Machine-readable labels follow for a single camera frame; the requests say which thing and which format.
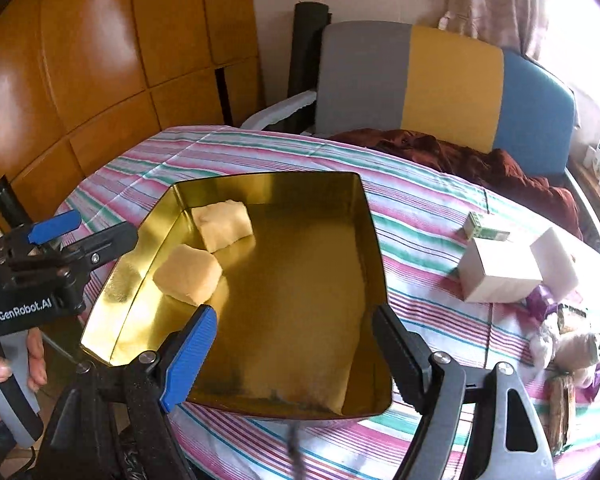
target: sponge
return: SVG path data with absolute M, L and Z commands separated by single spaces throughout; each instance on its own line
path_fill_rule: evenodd
M 193 222 L 202 235 L 206 250 L 215 253 L 236 240 L 253 234 L 247 208 L 227 200 L 191 210 Z
M 154 272 L 154 283 L 163 294 L 199 306 L 216 290 L 222 267 L 213 254 L 178 245 Z

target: black cable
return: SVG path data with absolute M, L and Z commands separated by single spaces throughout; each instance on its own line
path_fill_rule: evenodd
M 487 215 L 489 215 L 491 214 L 491 209 L 489 208 L 489 195 L 487 195 L 487 189 L 483 187 L 482 192 L 484 193 L 484 204 L 487 208 Z
M 294 474 L 294 480 L 304 480 L 306 478 L 306 469 L 304 459 L 300 449 L 300 424 L 292 422 L 289 426 L 289 434 L 286 438 L 286 451 L 291 459 L 291 467 Z

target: metal tin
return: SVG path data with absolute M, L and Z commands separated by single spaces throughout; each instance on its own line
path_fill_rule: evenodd
M 384 412 L 391 376 L 370 317 L 387 302 L 386 285 L 356 173 L 251 173 L 174 184 L 104 285 L 81 339 L 84 350 L 123 365 L 184 326 L 195 307 L 162 295 L 152 275 L 177 244 L 204 249 L 191 208 L 229 199 L 247 206 L 254 235 L 214 253 L 224 274 L 207 303 L 218 313 L 218 335 L 189 400 L 277 419 Z M 347 344 L 354 345 L 350 369 L 339 367 L 314 384 L 294 382 L 298 370 L 339 362 Z M 337 388 L 334 382 L 346 389 L 339 411 L 294 401 L 319 397 Z

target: wooden wardrobe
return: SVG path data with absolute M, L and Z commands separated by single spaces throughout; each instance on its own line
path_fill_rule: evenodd
M 0 176 L 34 220 L 160 130 L 239 126 L 261 103 L 252 0 L 11 0 L 0 14 Z

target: bedspread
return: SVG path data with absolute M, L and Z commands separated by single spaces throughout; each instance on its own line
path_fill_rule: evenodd
M 78 210 L 83 224 L 64 242 L 123 220 L 139 225 L 168 186 L 180 180 L 286 170 L 359 173 L 378 233 L 389 301 L 405 327 L 461 364 L 491 368 L 504 360 L 525 376 L 531 362 L 528 337 L 535 322 L 520 304 L 464 303 L 454 269 L 466 246 L 461 227 L 469 211 L 485 212 L 489 207 L 523 226 L 530 236 L 542 233 L 549 222 L 489 190 L 396 156 L 330 140 L 227 126 L 172 128 L 138 144 L 72 192 L 60 211 Z M 576 266 L 595 272 L 590 282 L 597 285 L 600 256 L 564 236 L 577 252 Z M 89 308 L 111 269 L 108 265 L 94 272 L 85 295 Z M 596 304 L 600 316 L 600 291 L 593 287 L 581 293 Z M 526 380 L 545 422 L 542 377 Z M 283 424 L 189 403 L 170 418 L 186 455 L 216 478 L 291 478 Z M 302 430 L 309 478 L 392 478 L 419 420 L 394 387 L 394 402 L 381 415 L 345 428 Z M 445 478 L 459 477 L 471 421 L 472 406 L 465 405 Z M 578 397 L 569 445 L 555 459 L 559 479 L 585 475 L 600 457 L 600 392 L 592 404 Z

